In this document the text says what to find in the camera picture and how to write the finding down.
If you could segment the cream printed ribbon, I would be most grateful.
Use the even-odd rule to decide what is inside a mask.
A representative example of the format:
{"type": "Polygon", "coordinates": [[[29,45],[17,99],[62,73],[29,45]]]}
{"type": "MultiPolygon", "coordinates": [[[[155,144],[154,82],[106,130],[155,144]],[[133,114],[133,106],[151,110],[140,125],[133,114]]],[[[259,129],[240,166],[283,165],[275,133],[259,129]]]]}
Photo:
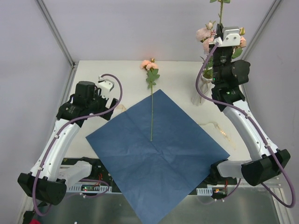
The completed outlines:
{"type": "Polygon", "coordinates": [[[220,125],[217,122],[215,122],[215,121],[210,121],[210,122],[207,122],[207,123],[204,123],[204,124],[200,124],[200,126],[206,126],[206,125],[209,125],[209,124],[213,125],[214,128],[217,129],[221,133],[221,135],[223,136],[223,138],[225,138],[228,142],[231,141],[230,136],[227,135],[225,133],[225,131],[220,127],[220,125]]]}

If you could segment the pink rose stem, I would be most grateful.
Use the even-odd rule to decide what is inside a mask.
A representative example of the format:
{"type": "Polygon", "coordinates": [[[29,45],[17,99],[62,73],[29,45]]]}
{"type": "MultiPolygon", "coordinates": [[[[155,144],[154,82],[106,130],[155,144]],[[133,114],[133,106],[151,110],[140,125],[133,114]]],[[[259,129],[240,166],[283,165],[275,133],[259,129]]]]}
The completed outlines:
{"type": "MultiPolygon", "coordinates": [[[[216,33],[214,24],[215,21],[209,21],[203,28],[196,32],[196,39],[202,43],[203,51],[206,56],[209,55],[209,43],[214,41],[214,36],[216,33]]],[[[203,71],[204,78],[212,79],[212,66],[212,59],[210,58],[203,71]]]]}
{"type": "Polygon", "coordinates": [[[222,24],[222,16],[223,16],[223,8],[225,4],[230,4],[231,0],[210,0],[209,3],[219,2],[220,3],[220,12],[219,16],[219,24],[222,24]]]}
{"type": "Polygon", "coordinates": [[[234,48],[232,59],[238,58],[242,54],[243,48],[247,46],[247,41],[244,38],[244,35],[245,35],[245,28],[242,27],[240,28],[240,36],[241,36],[240,44],[234,48]]]}

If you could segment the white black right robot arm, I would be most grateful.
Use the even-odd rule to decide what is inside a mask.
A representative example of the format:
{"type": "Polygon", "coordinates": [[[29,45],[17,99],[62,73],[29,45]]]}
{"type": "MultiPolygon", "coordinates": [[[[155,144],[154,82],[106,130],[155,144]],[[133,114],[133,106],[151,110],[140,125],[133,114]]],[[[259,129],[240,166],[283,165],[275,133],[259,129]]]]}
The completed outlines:
{"type": "Polygon", "coordinates": [[[218,24],[213,54],[212,99],[219,110],[232,122],[244,141],[249,161],[220,161],[212,167],[211,181],[221,184],[227,177],[244,179],[251,186],[261,184],[281,173],[290,160],[289,152],[280,150],[262,130],[250,112],[240,85],[249,81],[250,63],[232,60],[233,50],[241,43],[238,27],[218,24]]]}

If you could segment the blue wrapping paper sheet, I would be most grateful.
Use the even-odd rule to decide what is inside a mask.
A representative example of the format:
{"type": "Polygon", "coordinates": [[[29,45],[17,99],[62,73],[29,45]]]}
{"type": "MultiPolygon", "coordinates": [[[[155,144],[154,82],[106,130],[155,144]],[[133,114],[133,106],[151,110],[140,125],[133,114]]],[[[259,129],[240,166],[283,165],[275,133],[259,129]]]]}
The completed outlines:
{"type": "Polygon", "coordinates": [[[86,137],[144,224],[156,224],[229,154],[162,90],[86,137]]]}

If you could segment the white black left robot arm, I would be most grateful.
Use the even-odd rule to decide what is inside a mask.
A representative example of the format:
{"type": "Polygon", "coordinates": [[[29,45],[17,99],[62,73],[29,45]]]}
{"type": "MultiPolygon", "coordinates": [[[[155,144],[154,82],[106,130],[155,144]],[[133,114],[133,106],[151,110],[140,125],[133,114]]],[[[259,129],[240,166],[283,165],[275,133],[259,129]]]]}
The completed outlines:
{"type": "Polygon", "coordinates": [[[99,82],[80,81],[69,100],[62,104],[56,115],[51,137],[41,156],[29,173],[20,173],[17,182],[27,196],[50,205],[58,205],[66,190],[85,178],[93,182],[99,176],[94,162],[82,158],[66,171],[60,171],[63,158],[82,127],[86,117],[97,114],[110,120],[118,100],[113,99],[106,107],[114,82],[101,78],[99,82]]]}

